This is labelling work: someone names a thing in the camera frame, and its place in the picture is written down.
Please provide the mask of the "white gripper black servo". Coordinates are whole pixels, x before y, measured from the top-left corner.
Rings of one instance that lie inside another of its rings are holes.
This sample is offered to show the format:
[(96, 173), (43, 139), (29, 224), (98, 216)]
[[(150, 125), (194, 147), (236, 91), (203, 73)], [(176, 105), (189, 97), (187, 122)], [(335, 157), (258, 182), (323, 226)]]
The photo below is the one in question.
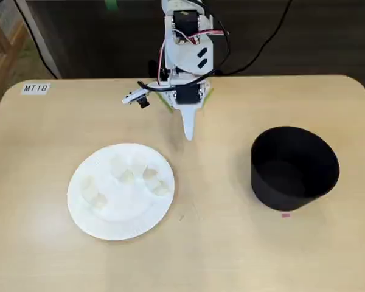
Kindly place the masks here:
[[(199, 75), (186, 72), (171, 72), (169, 83), (172, 86), (185, 85), (197, 79)], [(191, 141), (194, 136), (196, 112), (202, 107), (206, 97), (211, 92), (210, 81), (203, 80), (196, 85), (183, 86), (181, 89), (174, 89), (169, 94), (171, 107), (179, 107), (185, 137)]]

